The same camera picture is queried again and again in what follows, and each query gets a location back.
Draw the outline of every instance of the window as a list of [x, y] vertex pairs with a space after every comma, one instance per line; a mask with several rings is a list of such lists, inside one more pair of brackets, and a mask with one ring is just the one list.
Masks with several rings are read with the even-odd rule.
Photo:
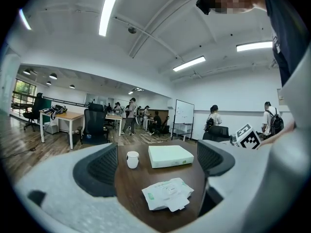
[[35, 89], [36, 89], [35, 85], [16, 79], [14, 91], [25, 94], [26, 96], [23, 96], [22, 94], [13, 93], [13, 102], [33, 104], [35, 99], [30, 98], [27, 95], [34, 96]]

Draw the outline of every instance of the round wooden table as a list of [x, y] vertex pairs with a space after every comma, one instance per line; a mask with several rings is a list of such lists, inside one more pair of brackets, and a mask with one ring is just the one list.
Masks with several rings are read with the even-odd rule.
[[[152, 146], [180, 145], [194, 155], [192, 164], [166, 168], [152, 168], [148, 153], [149, 145], [118, 146], [119, 165], [115, 176], [115, 187], [119, 202], [138, 219], [165, 233], [176, 230], [195, 221], [198, 217], [205, 176], [197, 160], [197, 146], [181, 140], [151, 144]], [[136, 169], [130, 169], [126, 163], [126, 153], [139, 153], [139, 164]], [[157, 182], [181, 178], [194, 192], [188, 198], [190, 203], [181, 211], [171, 212], [168, 208], [150, 211], [142, 189]]]

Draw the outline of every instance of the wooden floor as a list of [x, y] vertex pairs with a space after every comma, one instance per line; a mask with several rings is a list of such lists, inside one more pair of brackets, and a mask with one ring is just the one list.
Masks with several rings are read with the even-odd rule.
[[[0, 131], [0, 159], [12, 183], [16, 183], [33, 166], [51, 156], [90, 147], [90, 145], [81, 145], [78, 142], [71, 150], [66, 133], [55, 133], [53, 135], [45, 133], [45, 143], [41, 143], [39, 127], [36, 127], [35, 132], [31, 127], [24, 131], [25, 122], [14, 117], [1, 118], [0, 125], [2, 128]], [[111, 142], [118, 143], [119, 146], [151, 144], [171, 140], [169, 134], [161, 137], [158, 135], [150, 136], [139, 126], [135, 127], [135, 135], [132, 136], [129, 135], [129, 131], [126, 135], [119, 136], [119, 131], [111, 129], [108, 138]], [[35, 148], [35, 151], [27, 151], [32, 148]]]

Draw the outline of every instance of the whiteboard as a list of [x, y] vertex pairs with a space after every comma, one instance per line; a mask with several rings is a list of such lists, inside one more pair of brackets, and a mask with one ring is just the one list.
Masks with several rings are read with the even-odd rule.
[[176, 100], [175, 123], [193, 123], [194, 104]]

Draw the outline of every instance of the black backpack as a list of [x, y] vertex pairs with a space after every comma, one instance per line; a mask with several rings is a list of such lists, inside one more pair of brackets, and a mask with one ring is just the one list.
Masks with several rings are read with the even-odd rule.
[[270, 133], [271, 135], [276, 135], [279, 133], [282, 129], [284, 129], [284, 122], [281, 116], [277, 113], [273, 115], [270, 111], [266, 110], [272, 118], [271, 118], [271, 123], [270, 123]]
[[205, 125], [205, 132], [208, 131], [210, 129], [210, 127], [214, 126], [214, 119], [213, 118], [209, 118], [206, 121], [206, 125]]

